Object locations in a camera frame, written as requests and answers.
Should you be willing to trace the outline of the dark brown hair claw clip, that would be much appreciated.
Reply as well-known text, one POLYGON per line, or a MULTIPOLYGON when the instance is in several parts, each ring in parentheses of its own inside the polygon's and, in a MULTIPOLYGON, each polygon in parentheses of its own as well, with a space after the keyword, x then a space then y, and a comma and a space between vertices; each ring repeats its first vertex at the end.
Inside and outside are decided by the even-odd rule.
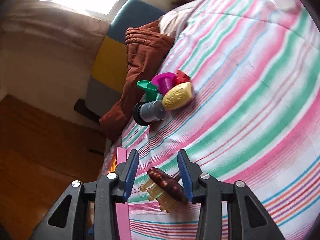
POLYGON ((148 201, 156 200, 161 211, 171 213, 179 206, 189 203, 185 190, 179 183, 181 179, 179 172, 170 176, 159 168, 151 167, 147 175, 149 178, 140 185, 140 191, 149 194, 148 201))

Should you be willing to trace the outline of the clear jar with black lid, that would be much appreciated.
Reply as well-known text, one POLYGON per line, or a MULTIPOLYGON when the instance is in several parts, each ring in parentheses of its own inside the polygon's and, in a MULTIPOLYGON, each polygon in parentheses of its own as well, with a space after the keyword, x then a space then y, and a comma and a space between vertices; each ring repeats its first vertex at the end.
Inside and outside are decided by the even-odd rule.
POLYGON ((165 119, 167 111, 161 100, 151 102, 139 102, 135 105, 132 116, 140 126, 149 126, 152 122, 165 119))

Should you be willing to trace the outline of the yellow oval embossed toy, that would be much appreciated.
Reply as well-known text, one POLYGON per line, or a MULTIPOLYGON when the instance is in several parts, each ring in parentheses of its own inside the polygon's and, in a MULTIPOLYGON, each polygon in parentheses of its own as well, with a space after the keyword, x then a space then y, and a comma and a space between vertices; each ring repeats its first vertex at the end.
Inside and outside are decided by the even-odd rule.
POLYGON ((191 82, 184 82, 170 89, 162 99, 166 110, 176 110, 187 105, 194 98, 194 89, 191 82))

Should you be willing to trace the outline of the teal green spool toy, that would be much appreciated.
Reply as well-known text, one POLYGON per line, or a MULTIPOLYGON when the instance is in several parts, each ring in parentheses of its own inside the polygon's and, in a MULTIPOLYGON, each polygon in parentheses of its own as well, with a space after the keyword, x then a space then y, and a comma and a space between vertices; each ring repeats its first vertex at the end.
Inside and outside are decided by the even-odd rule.
POLYGON ((155 100, 162 100, 163 96, 158 91, 158 87, 153 85, 151 81, 140 80, 137 82, 137 87, 144 90, 145 92, 145 102, 152 102, 155 100))

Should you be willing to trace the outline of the red plastic toy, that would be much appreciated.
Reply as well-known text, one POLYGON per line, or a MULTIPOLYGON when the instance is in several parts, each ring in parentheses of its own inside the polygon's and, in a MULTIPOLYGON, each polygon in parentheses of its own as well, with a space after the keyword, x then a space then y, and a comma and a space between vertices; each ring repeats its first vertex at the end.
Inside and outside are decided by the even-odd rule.
POLYGON ((191 78, 185 72, 178 70, 172 79, 172 84, 177 86, 182 83, 191 82, 191 78))

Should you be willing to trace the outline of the magenta perforated cup toy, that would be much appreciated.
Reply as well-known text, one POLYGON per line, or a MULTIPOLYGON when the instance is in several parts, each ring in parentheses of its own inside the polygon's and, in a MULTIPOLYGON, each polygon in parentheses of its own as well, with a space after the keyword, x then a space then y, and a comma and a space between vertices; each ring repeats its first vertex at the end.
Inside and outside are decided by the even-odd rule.
POLYGON ((172 72, 161 73, 153 77, 151 83, 157 86, 158 91, 165 96, 174 87, 173 79, 175 76, 176 74, 172 72))

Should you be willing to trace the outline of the pink-rimmed white tray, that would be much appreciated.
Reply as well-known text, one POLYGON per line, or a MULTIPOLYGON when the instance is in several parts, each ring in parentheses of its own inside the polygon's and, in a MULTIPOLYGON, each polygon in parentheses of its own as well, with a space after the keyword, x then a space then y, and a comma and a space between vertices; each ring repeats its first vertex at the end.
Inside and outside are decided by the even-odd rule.
POLYGON ((115 194, 115 213, 117 219, 119 239, 131 239, 130 221, 129 221, 129 206, 128 206, 128 189, 125 189, 125 179, 122 178, 122 170, 125 167, 129 154, 127 150, 120 146, 114 146, 111 148, 109 154, 106 156, 102 175, 109 173, 118 174, 118 185, 112 190, 115 194))

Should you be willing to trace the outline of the grey yellow blue headboard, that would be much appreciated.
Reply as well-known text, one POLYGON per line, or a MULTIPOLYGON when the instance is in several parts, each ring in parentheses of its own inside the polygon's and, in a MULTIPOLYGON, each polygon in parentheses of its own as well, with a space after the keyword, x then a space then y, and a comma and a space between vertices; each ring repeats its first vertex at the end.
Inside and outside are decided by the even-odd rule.
POLYGON ((98 123, 121 97, 127 75, 127 28, 151 23, 164 14, 140 0, 127 0, 117 12, 93 62, 85 97, 88 118, 98 123))

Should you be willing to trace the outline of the rust brown quilted blanket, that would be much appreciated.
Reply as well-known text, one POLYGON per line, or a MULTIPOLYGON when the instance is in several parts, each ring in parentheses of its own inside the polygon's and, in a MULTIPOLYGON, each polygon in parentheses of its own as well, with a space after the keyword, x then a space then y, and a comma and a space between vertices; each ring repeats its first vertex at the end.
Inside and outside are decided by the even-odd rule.
POLYGON ((136 83, 151 80, 174 44, 174 39, 161 34, 159 21, 141 27, 129 27, 125 33, 127 75, 123 93, 116 104, 100 119, 100 128, 108 140, 115 142, 131 119, 132 110, 144 92, 136 83))

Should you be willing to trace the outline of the striped bed cover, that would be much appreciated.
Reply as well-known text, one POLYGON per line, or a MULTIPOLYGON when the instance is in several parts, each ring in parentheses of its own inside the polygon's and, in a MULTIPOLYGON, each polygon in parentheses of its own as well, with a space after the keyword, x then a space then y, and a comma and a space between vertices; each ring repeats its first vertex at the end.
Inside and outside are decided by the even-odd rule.
POLYGON ((295 4, 203 0, 178 31, 159 71, 185 72, 195 98, 121 135, 139 152, 133 239, 196 237, 199 205, 166 213, 139 189, 151 167, 175 174, 179 150, 220 181, 244 181, 286 239, 307 236, 319 214, 319 30, 295 4))

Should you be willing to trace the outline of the pale pillow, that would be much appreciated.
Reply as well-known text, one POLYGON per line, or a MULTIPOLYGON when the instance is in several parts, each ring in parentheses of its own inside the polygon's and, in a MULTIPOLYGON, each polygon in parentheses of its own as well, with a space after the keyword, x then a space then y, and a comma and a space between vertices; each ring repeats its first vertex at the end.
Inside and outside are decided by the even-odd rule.
POLYGON ((185 22, 186 18, 201 4, 203 0, 194 0, 186 3, 161 16, 159 19, 159 31, 161 34, 170 36, 174 39, 177 37, 177 33, 181 25, 185 22))

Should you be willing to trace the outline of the beige curtain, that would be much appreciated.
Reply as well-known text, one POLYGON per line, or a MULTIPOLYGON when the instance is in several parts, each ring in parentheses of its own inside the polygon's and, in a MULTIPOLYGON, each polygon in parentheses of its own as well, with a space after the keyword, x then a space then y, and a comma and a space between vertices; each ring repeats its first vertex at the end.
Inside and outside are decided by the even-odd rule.
POLYGON ((109 27, 106 20, 53 2, 16 0, 1 19, 1 50, 90 64, 109 27))

